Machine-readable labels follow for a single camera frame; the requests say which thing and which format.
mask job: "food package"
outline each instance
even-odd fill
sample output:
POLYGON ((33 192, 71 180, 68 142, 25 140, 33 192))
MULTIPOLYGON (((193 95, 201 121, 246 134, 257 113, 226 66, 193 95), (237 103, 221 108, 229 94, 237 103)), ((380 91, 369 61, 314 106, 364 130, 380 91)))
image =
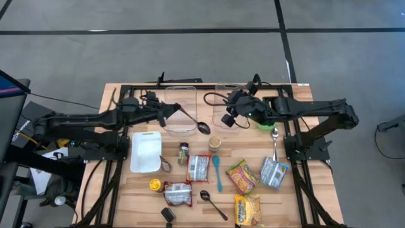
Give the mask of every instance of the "food package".
POLYGON ((239 226, 260 225, 260 195, 235 196, 235 223, 239 226))
POLYGON ((211 155, 189 155, 187 181, 208 182, 208 165, 211 155))
POLYGON ((264 185, 279 191, 281 182, 283 181, 284 175, 287 173, 288 169, 288 165, 284 165, 283 163, 273 161, 271 158, 266 157, 260 171, 261 182, 264 185))
POLYGON ((164 159, 162 156, 160 156, 160 160, 162 162, 161 168, 163 169, 163 171, 170 172, 171 171, 170 163, 168 161, 166 161, 166 159, 164 159))
POLYGON ((163 187, 163 196, 169 206, 187 204, 192 207, 192 188, 191 182, 172 183, 165 181, 163 187))
POLYGON ((253 176, 245 159, 228 170, 227 175, 242 195, 250 193, 259 184, 259 180, 253 176))

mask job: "wood plank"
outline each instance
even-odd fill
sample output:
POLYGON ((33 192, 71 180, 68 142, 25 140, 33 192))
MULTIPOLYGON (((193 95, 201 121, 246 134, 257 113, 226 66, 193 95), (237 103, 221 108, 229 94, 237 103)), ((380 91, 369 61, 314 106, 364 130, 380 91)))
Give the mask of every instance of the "wood plank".
MULTIPOLYGON (((115 100, 118 100, 118 94, 121 84, 106 84, 101 109, 105 110, 114 88, 117 89, 115 100)), ((293 84, 294 97, 300 101, 312 101, 311 89, 309 86, 293 84)), ((145 132, 156 130, 161 132, 163 139, 163 156, 172 164, 173 169, 170 174, 160 172, 156 174, 133 174, 130 171, 130 155, 123 164, 123 170, 120 180, 120 190, 116 205, 114 219, 115 227, 164 227, 166 221, 160 214, 160 211, 167 207, 163 194, 152 192, 149 189, 149 181, 158 178, 162 181, 179 182, 185 180, 187 171, 186 166, 177 164, 177 153, 180 142, 188 142, 190 154, 203 155, 212 154, 208 151, 208 139, 211 136, 221 138, 222 144, 218 155, 220 161, 220 177, 223 184, 223 191, 218 192, 216 186, 215 168, 209 165, 209 182, 193 183, 192 201, 193 207, 172 206, 177 220, 173 224, 176 227, 233 227, 234 218, 234 196, 237 195, 235 186, 230 182, 226 171, 232 166, 245 159, 256 177, 259 177, 259 171, 265 156, 273 154, 273 139, 268 132, 258 129, 256 123, 252 123, 250 129, 238 130, 237 132, 224 131, 212 124, 213 107, 204 103, 202 97, 207 91, 197 91, 197 113, 198 120, 204 121, 210 125, 212 133, 210 136, 202 135, 196 132, 190 136, 173 135, 162 129, 157 122, 149 124, 139 124, 130 128, 129 136, 132 137, 134 132, 145 132), (227 214, 229 220, 224 221, 207 202, 199 197, 201 190, 209 191, 213 202, 227 214)), ((164 91, 157 91, 157 95, 164 100, 164 91)), ((257 97, 276 96, 275 91, 259 91, 257 97)), ((304 118, 310 128, 318 125, 316 117, 304 118)), ((299 121, 302 131, 306 131, 306 126, 299 121)), ((284 146, 282 143, 285 135, 282 124, 278 125, 280 137, 277 141, 278 157, 280 162, 288 164, 285 157, 284 146)), ((91 170, 97 162, 90 162, 86 165, 85 174, 80 190, 79 201, 76 211, 80 214, 80 205, 83 194, 84 184, 87 181, 91 170)), ((105 162, 99 166, 92 177, 85 196, 85 210, 89 210, 99 197, 101 182, 103 179, 105 162)), ((325 207, 325 210, 337 221, 343 223, 339 202, 337 199, 332 174, 328 167, 319 161, 310 161, 309 169, 314 185, 315 195, 325 207)), ((296 193, 292 172, 289 170, 283 180, 280 191, 270 189, 262 184, 258 185, 253 192, 261 195, 261 212, 263 214, 263 225, 265 227, 300 227, 299 212, 297 207, 296 193)), ((307 200, 305 207, 308 216, 308 222, 311 222, 310 210, 307 200)), ((104 207, 103 222, 106 222, 109 210, 108 199, 104 207)))

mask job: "yellow snack bag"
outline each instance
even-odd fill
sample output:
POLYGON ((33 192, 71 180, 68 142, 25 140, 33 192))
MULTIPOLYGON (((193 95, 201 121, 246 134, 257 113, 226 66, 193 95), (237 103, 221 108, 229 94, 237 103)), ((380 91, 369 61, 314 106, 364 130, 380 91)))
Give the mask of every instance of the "yellow snack bag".
POLYGON ((259 180, 253 176, 245 159, 228 170, 227 175, 242 195, 249 194, 259 184, 259 180))
POLYGON ((261 223, 260 195, 235 196, 235 223, 246 226, 261 223))

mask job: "white container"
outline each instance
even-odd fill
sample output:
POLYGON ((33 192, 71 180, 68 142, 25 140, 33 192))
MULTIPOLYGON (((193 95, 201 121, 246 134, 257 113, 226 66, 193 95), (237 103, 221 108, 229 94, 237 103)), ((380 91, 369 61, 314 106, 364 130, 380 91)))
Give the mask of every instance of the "white container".
POLYGON ((138 132, 132 137, 131 172, 158 172, 161 166, 162 137, 160 132, 138 132))

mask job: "black spoon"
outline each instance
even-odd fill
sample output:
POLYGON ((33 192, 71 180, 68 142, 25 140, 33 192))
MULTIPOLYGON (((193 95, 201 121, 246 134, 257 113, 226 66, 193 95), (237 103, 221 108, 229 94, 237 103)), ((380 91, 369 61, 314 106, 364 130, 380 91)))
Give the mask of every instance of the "black spoon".
POLYGON ((218 211, 218 213, 222 216, 222 218, 223 218, 225 221, 228 221, 228 217, 227 217, 224 213, 222 213, 222 212, 220 211, 220 209, 218 209, 218 208, 213 204, 213 202, 211 202, 211 200, 210 200, 210 198, 209 198, 209 193, 208 193, 207 191, 202 190, 202 191, 200 192, 200 196, 201 196, 201 199, 203 199, 203 200, 205 200, 205 201, 209 201, 209 202, 215 207, 215 209, 218 211))
POLYGON ((211 129, 209 128, 208 124, 194 120, 194 118, 192 118, 183 108, 180 108, 180 111, 182 113, 186 114, 188 117, 190 117, 190 119, 192 119, 197 124, 197 128, 201 133, 203 133, 203 134, 211 133, 211 129))

